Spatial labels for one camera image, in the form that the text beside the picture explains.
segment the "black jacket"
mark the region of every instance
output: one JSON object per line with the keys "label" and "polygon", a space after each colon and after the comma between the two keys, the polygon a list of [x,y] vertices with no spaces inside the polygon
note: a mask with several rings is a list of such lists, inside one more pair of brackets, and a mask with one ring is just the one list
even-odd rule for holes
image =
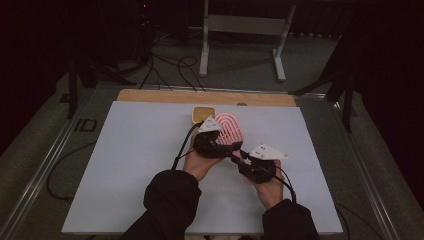
{"label": "black jacket", "polygon": [[[196,178],[184,171],[158,173],[144,195],[146,212],[121,240],[184,240],[201,194]],[[309,209],[288,199],[268,209],[262,222],[266,240],[319,239]]]}

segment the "stand leg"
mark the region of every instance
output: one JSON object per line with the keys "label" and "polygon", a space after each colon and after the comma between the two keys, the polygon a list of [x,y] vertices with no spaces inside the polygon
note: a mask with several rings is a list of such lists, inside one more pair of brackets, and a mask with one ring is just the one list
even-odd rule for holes
{"label": "stand leg", "polygon": [[352,132],[350,128],[350,115],[352,112],[352,98],[353,98],[353,83],[355,81],[355,74],[349,74],[347,79],[347,86],[345,91],[345,101],[343,106],[343,116],[342,121],[348,132]]}
{"label": "stand leg", "polygon": [[303,87],[299,90],[290,91],[290,92],[288,92],[288,94],[297,95],[297,96],[303,95],[303,94],[308,93],[308,92],[314,90],[315,88],[322,86],[326,83],[339,81],[339,79],[341,79],[343,77],[344,73],[345,73],[344,70],[338,71],[338,72],[333,73],[332,75],[330,75],[328,77],[320,78],[318,81],[315,81],[315,82],[313,82],[313,83],[311,83],[311,84],[309,84],[309,85],[307,85],[307,86],[305,86],[305,87]]}
{"label": "stand leg", "polygon": [[285,82],[286,74],[284,73],[283,62],[281,61],[281,52],[283,51],[284,43],[286,42],[287,35],[289,34],[290,24],[293,19],[294,11],[296,6],[291,6],[289,14],[286,17],[286,23],[284,24],[283,31],[280,37],[280,44],[277,49],[272,50],[272,55],[274,57],[275,70],[277,71],[278,81]]}
{"label": "stand leg", "polygon": [[208,58],[209,58],[209,45],[208,45],[208,31],[209,31],[209,0],[205,0],[205,15],[203,19],[203,48],[202,56],[200,57],[200,70],[199,75],[205,77],[208,73]]}
{"label": "stand leg", "polygon": [[69,110],[68,110],[68,119],[71,119],[74,116],[78,108],[78,95],[77,95],[77,73],[75,67],[75,56],[70,54],[69,56]]}

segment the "white stand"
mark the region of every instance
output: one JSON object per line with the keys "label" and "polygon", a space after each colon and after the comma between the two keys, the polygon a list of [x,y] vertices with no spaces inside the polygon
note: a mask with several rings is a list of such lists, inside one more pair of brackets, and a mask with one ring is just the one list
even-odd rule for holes
{"label": "white stand", "polygon": [[283,64],[281,61],[281,52],[289,33],[290,24],[296,9],[295,5],[290,7],[286,19],[209,15],[208,5],[209,0],[205,0],[205,14],[203,20],[203,48],[202,56],[200,58],[199,70],[200,76],[206,76],[208,70],[208,33],[209,31],[218,31],[280,36],[280,44],[278,45],[277,50],[273,50],[273,57],[278,80],[281,82],[286,80],[286,75],[284,74]]}

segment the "white tabletop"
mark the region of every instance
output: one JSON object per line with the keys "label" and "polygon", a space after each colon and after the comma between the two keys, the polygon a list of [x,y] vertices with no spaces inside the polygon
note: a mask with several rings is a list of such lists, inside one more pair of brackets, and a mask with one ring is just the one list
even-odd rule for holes
{"label": "white tabletop", "polygon": [[[153,176],[170,169],[191,127],[194,104],[114,102],[81,180],[62,232],[123,233],[145,211]],[[342,232],[305,121],[296,107],[212,105],[229,112],[245,136],[242,149],[266,143],[283,160],[298,203],[309,208],[320,234]],[[188,234],[259,234],[264,207],[229,159],[200,182],[203,191]],[[285,189],[284,195],[290,198]]]}

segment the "person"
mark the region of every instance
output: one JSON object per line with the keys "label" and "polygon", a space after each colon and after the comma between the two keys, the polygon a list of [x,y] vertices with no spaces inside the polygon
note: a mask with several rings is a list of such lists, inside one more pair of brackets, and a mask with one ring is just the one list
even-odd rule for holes
{"label": "person", "polygon": [[[222,160],[202,157],[193,151],[191,141],[183,170],[165,170],[154,176],[144,195],[146,211],[120,239],[183,240],[186,229],[196,216],[202,194],[198,182]],[[274,162],[281,167],[279,160]],[[277,176],[283,179],[281,171],[277,171]],[[281,182],[273,179],[253,185],[266,209],[262,215],[266,240],[319,239],[309,209],[289,199],[283,200]]]}

